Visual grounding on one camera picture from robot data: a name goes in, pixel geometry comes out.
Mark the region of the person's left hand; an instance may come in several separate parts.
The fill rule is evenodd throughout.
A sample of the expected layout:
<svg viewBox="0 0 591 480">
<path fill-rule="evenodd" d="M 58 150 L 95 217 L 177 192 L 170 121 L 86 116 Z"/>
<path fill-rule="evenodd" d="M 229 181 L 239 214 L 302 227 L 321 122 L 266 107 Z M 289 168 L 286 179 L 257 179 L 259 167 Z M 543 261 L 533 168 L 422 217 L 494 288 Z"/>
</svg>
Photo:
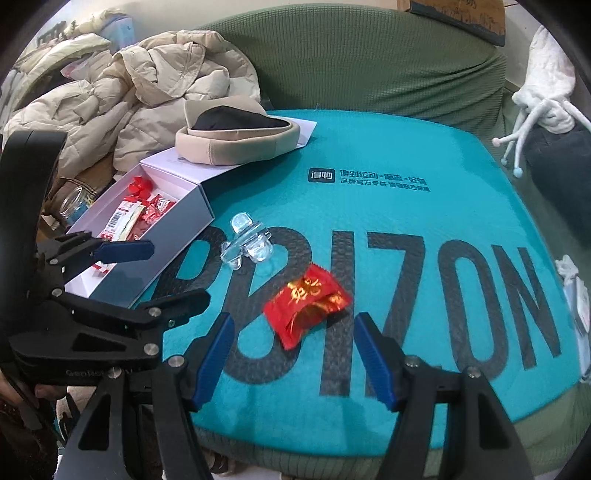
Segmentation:
<svg viewBox="0 0 591 480">
<path fill-rule="evenodd" d="M 40 400 L 57 401 L 63 398 L 67 393 L 64 386 L 51 386 L 37 384 L 29 388 L 26 384 L 14 380 L 13 382 L 0 372 L 1 399 L 12 406 L 30 406 L 37 407 Z"/>
</svg>

